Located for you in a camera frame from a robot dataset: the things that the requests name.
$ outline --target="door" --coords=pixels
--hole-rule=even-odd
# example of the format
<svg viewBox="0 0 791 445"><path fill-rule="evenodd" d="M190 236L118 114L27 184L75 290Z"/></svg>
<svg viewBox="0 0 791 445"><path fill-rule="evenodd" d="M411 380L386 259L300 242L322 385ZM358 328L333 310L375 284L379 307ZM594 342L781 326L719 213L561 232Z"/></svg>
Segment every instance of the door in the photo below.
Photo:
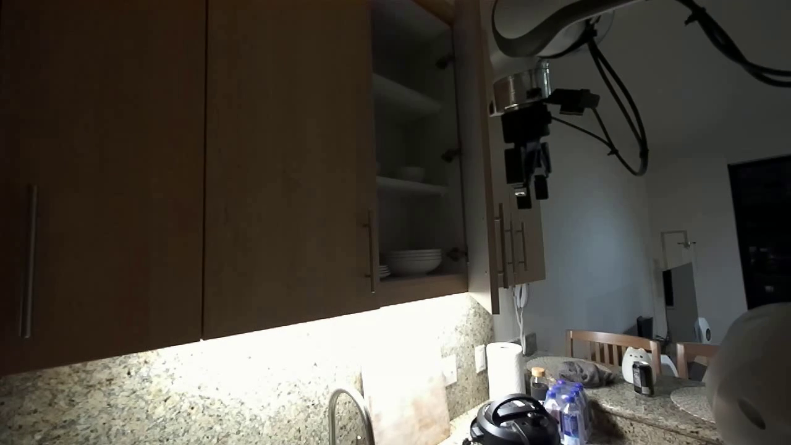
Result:
<svg viewBox="0 0 791 445"><path fill-rule="evenodd" d="M371 284L368 0L211 0L208 34L208 334L339 313Z"/></svg>
<svg viewBox="0 0 791 445"><path fill-rule="evenodd" d="M201 0L3 3L12 369L201 337L202 14Z"/></svg>
<svg viewBox="0 0 791 445"><path fill-rule="evenodd" d="M729 169L747 307L791 302L791 155Z"/></svg>

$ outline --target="granite countertop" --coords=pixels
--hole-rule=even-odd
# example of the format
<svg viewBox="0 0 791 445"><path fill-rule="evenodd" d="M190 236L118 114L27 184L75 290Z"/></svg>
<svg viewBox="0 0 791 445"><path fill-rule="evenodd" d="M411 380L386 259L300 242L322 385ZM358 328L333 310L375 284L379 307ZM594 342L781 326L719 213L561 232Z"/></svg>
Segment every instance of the granite countertop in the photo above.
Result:
<svg viewBox="0 0 791 445"><path fill-rule="evenodd" d="M636 389L630 383L617 383L617 385L605 385L605 389L585 389L585 395L591 400L595 400L610 416L621 416L629 420L667 427L680 435L719 443L719 433L716 433L715 423L693 419L690 412L680 410L671 400L671 394L675 389L693 389L693 385L680 385L680 383L664 378L658 383L652 399L636 394Z"/></svg>

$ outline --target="chair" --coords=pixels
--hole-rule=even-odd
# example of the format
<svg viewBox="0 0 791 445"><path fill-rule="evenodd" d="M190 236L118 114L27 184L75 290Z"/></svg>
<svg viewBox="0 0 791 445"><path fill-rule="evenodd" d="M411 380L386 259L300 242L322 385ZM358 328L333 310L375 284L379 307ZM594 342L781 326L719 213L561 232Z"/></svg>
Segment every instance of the chair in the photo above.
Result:
<svg viewBox="0 0 791 445"><path fill-rule="evenodd" d="M690 380L690 365L693 364L709 365L715 357L716 357L715 344L678 344L675 347L678 377L683 380Z"/></svg>
<svg viewBox="0 0 791 445"><path fill-rule="evenodd" d="M643 337L614 334L614 332L569 332L569 353L582 352L575 344L589 344L589 357L604 365L617 365L624 360L625 349L643 349L650 353L652 378L659 378L659 344Z"/></svg>

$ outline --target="white bowl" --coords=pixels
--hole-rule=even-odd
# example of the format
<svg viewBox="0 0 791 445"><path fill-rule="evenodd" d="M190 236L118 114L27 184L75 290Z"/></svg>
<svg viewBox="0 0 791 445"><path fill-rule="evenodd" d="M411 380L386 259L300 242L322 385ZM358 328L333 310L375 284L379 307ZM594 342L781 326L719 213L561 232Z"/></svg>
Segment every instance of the white bowl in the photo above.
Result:
<svg viewBox="0 0 791 445"><path fill-rule="evenodd" d="M443 249L395 249L391 269L400 276L427 275L443 264Z"/></svg>
<svg viewBox="0 0 791 445"><path fill-rule="evenodd" d="M402 169L399 169L399 178L422 184L425 180L425 169L402 166Z"/></svg>

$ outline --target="open cabinet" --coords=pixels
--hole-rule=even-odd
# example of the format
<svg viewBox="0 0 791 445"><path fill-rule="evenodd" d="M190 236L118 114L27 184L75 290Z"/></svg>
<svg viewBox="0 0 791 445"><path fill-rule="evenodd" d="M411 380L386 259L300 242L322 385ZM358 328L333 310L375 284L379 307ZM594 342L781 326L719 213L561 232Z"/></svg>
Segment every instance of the open cabinet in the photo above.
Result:
<svg viewBox="0 0 791 445"><path fill-rule="evenodd" d="M412 0L371 3L375 302L468 290L454 49L444 21Z"/></svg>

